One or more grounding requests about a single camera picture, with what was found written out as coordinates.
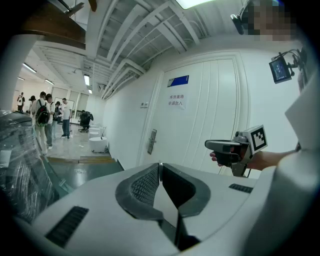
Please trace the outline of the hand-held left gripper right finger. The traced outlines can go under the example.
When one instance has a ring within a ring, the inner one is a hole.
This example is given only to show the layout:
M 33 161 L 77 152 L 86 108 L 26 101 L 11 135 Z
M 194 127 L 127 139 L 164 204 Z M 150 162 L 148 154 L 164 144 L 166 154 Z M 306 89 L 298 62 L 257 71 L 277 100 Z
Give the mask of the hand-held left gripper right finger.
M 261 210 L 259 179 L 163 164 L 162 185 L 178 209 L 176 235 L 163 251 L 241 251 Z

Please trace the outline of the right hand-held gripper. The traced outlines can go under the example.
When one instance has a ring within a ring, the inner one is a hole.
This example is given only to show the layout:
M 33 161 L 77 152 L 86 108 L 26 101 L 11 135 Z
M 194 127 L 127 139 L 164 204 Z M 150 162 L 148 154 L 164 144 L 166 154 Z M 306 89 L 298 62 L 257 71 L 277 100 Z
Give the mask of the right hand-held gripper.
M 235 177 L 245 174 L 253 156 L 268 146 L 263 125 L 237 131 L 232 140 L 206 140 L 204 146 L 215 152 L 217 161 Z

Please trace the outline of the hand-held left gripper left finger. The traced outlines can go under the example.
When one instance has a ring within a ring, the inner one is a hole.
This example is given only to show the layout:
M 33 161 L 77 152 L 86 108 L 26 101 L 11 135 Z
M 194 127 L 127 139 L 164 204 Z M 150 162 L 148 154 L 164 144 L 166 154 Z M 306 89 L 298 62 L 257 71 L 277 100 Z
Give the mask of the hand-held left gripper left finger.
M 32 227 L 46 236 L 72 209 L 82 207 L 87 214 L 64 249 L 74 256 L 173 256 L 178 248 L 156 221 L 133 218 L 116 200 L 118 184 L 151 167 L 131 168 L 87 181 L 45 209 Z

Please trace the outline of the white door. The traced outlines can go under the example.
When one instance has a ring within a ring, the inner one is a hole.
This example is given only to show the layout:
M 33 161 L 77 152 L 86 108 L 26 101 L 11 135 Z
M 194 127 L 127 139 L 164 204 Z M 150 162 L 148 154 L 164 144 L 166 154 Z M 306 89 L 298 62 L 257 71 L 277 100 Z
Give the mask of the white door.
M 168 87 L 189 75 L 188 84 Z M 218 174 L 206 140 L 230 140 L 236 117 L 237 82 L 231 58 L 198 62 L 164 73 L 150 130 L 157 130 L 152 154 L 143 163 L 169 163 Z M 186 109 L 168 106 L 169 95 L 186 95 Z

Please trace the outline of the person's right forearm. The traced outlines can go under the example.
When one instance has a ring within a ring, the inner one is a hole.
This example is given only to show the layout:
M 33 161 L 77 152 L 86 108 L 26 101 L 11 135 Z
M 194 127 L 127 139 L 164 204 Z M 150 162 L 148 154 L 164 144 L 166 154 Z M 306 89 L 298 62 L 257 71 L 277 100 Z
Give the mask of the person's right forearm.
M 282 158 L 295 152 L 295 150 L 287 152 L 259 151 L 249 161 L 247 168 L 262 171 L 265 168 L 277 166 Z

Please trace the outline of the silver door lock with lever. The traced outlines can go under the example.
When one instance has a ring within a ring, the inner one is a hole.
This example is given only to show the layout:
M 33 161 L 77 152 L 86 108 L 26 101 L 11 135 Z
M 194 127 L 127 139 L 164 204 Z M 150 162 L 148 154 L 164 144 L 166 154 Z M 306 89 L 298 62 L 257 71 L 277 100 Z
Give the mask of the silver door lock with lever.
M 147 147 L 147 153 L 150 155 L 152 154 L 154 144 L 156 143 L 156 135 L 157 135 L 157 130 L 153 129 L 151 131 L 150 138 L 148 139 L 148 147 Z

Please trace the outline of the person's right hand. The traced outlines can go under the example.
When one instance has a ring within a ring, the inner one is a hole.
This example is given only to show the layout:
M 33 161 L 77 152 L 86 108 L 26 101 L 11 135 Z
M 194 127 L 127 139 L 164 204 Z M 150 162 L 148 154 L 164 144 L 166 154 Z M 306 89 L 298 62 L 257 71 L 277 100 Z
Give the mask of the person's right hand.
M 211 160 L 212 160 L 213 162 L 216 162 L 219 167 L 222 167 L 222 166 L 223 166 L 222 164 L 218 163 L 218 159 L 217 159 L 217 156 L 216 156 L 216 154 L 215 154 L 214 151 L 212 151 L 209 155 L 210 155 L 210 157 L 211 157 Z

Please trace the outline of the white paper sign red print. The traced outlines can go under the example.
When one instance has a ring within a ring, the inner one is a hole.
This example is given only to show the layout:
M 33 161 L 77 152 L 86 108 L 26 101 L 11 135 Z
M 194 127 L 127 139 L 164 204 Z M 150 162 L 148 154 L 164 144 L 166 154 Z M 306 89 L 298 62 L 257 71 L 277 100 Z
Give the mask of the white paper sign red print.
M 187 96 L 184 94 L 171 94 L 168 96 L 167 105 L 173 108 L 185 110 L 187 108 Z

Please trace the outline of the wooden step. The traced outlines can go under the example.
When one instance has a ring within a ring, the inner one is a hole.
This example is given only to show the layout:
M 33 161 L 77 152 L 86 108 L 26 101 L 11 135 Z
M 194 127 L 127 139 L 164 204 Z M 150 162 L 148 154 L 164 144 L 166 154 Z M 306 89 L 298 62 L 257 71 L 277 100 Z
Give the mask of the wooden step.
M 47 157 L 51 163 L 68 163 L 68 164 L 109 164 L 115 163 L 115 159 L 110 156 L 81 156 L 80 158 L 59 158 Z

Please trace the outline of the small black monitor screen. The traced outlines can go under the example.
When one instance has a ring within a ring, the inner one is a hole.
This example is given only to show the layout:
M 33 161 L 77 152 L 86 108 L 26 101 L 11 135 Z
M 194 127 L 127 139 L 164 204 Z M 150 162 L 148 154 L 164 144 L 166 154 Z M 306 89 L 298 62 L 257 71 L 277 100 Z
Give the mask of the small black monitor screen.
M 288 64 L 283 56 L 278 56 L 269 63 L 273 81 L 275 84 L 286 82 L 292 79 Z

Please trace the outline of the black office chair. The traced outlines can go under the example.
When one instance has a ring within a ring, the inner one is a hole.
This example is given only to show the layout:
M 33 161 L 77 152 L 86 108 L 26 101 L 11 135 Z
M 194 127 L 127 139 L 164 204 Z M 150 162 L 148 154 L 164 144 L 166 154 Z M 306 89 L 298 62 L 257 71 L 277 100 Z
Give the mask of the black office chair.
M 90 122 L 94 120 L 91 112 L 82 110 L 79 118 L 79 132 L 88 132 L 90 127 Z

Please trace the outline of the bundle of white ceiling pipes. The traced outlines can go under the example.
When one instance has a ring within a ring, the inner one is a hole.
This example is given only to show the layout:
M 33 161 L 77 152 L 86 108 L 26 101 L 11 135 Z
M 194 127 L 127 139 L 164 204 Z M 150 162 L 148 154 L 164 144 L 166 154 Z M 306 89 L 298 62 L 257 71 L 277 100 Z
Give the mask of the bundle of white ceiling pipes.
M 107 82 L 107 85 L 102 92 L 101 99 L 104 99 L 108 93 L 115 88 L 117 83 L 129 72 L 142 76 L 146 73 L 146 70 L 128 58 L 123 59 Z

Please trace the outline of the whiteboard on stand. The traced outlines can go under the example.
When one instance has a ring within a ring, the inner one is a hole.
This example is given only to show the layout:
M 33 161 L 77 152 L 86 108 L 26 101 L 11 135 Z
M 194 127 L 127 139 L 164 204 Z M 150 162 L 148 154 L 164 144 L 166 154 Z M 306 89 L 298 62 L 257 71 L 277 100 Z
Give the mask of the whiteboard on stand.
M 54 102 L 55 103 L 60 102 L 60 107 L 62 109 L 65 107 L 65 104 L 63 103 L 63 99 L 62 98 L 55 97 L 54 98 Z M 76 102 L 74 100 L 68 99 L 67 100 L 67 105 L 68 105 L 68 108 L 71 109 L 71 118 L 74 118 Z

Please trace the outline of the large ceiling panel light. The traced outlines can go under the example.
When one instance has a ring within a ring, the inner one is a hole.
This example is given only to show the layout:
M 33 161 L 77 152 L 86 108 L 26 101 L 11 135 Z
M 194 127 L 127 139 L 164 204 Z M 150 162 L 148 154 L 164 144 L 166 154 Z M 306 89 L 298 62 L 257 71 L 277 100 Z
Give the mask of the large ceiling panel light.
M 204 4 L 204 3 L 208 3 L 208 2 L 213 2 L 216 0 L 175 0 L 179 6 L 184 9 L 184 10 L 188 10 L 190 8 L 193 8 L 195 6 Z

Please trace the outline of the brown wooden counter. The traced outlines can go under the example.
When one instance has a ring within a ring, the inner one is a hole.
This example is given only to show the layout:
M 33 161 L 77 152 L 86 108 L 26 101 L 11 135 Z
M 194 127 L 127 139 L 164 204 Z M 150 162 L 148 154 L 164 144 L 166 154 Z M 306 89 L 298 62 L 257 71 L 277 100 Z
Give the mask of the brown wooden counter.
M 80 2 L 62 11 L 54 3 L 44 0 L 22 23 L 18 33 L 43 36 L 50 42 L 84 50 L 86 31 L 72 19 L 83 7 L 84 3 Z

